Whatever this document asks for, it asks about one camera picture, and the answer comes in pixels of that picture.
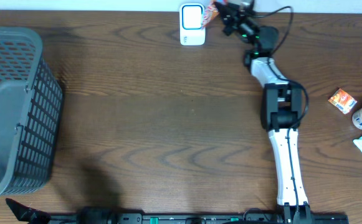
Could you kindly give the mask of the red Top chocolate bar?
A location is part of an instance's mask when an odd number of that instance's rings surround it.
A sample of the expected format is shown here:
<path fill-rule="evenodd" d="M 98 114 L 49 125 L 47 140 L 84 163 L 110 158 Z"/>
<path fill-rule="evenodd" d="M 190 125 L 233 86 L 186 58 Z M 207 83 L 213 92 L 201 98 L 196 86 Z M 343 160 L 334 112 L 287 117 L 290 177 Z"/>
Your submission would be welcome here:
<path fill-rule="evenodd" d="M 215 19 L 219 15 L 215 3 L 216 0 L 211 0 L 208 6 L 205 8 L 202 16 L 202 28 L 205 28 L 213 19 Z"/>

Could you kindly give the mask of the orange snack packet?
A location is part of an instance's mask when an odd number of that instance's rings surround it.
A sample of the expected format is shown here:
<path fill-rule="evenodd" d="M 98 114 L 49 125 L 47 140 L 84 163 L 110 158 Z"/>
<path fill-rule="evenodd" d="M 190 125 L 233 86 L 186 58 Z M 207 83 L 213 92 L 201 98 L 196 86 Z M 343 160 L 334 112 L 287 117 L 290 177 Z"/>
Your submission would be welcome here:
<path fill-rule="evenodd" d="M 357 101 L 346 91 L 339 88 L 328 101 L 335 107 L 337 107 L 343 114 L 348 114 Z"/>

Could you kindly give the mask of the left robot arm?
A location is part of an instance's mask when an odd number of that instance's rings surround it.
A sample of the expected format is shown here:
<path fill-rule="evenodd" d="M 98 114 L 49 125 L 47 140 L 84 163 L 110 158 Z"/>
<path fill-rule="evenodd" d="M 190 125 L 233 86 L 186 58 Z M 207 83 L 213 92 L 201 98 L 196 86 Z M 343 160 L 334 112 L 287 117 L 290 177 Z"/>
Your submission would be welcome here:
<path fill-rule="evenodd" d="M 6 204 L 20 222 L 48 224 L 51 221 L 51 216 L 48 213 L 27 207 L 11 198 L 6 198 Z"/>

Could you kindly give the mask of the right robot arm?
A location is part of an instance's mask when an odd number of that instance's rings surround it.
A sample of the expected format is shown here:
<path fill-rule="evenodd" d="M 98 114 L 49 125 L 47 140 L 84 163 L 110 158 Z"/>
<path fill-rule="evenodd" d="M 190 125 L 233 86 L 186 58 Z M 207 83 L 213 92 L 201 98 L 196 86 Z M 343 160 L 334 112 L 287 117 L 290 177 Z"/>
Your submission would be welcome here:
<path fill-rule="evenodd" d="M 225 35 L 238 34 L 252 45 L 243 63 L 263 88 L 260 122 L 267 132 L 275 157 L 277 206 L 273 223 L 313 223 L 298 156 L 298 127 L 309 108 L 305 87 L 286 78 L 276 67 L 274 54 L 285 42 L 277 28 L 256 23 L 260 16 L 253 1 L 239 4 L 214 2 L 224 24 Z"/>

